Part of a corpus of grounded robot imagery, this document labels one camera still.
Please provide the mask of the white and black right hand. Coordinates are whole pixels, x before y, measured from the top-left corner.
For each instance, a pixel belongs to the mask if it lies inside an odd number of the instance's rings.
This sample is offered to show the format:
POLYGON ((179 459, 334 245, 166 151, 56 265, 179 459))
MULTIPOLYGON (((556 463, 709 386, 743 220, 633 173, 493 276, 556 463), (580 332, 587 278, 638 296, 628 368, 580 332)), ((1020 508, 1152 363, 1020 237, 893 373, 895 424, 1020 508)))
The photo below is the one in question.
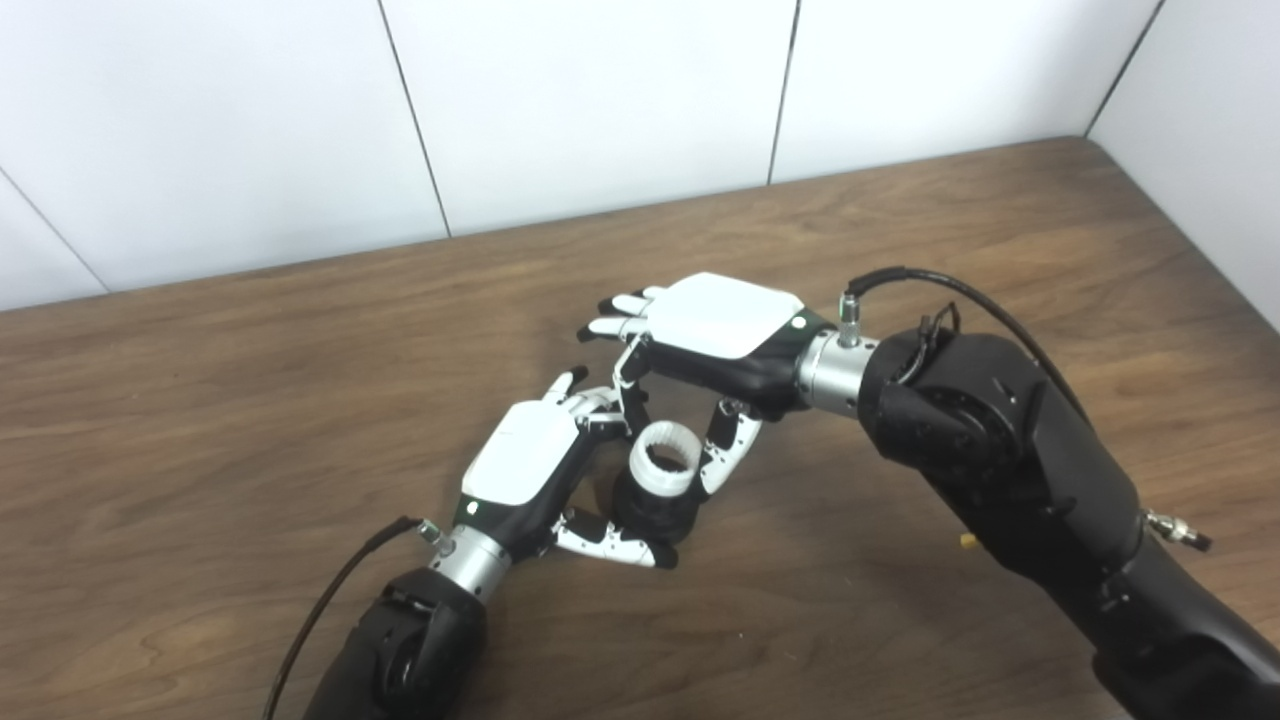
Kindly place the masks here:
POLYGON ((623 345, 614 382, 626 398, 650 373, 721 396, 690 484, 699 501, 726 483, 762 423, 808 409, 856 416, 876 351, 852 293, 828 320, 792 293, 709 272, 603 300, 577 338, 623 345))

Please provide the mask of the white and black left hand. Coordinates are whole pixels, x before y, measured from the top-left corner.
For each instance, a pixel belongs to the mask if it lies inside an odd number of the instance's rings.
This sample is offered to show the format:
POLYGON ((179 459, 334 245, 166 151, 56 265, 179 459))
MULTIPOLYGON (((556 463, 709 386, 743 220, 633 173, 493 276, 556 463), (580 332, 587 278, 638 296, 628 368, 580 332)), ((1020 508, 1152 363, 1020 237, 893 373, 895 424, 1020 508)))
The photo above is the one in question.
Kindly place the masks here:
POLYGON ((596 450, 632 434, 620 391, 577 389, 585 377, 585 366, 572 368, 540 398, 513 404, 463 474, 431 569, 483 605, 513 565, 553 547, 640 568, 678 564, 675 548, 571 507, 596 450))

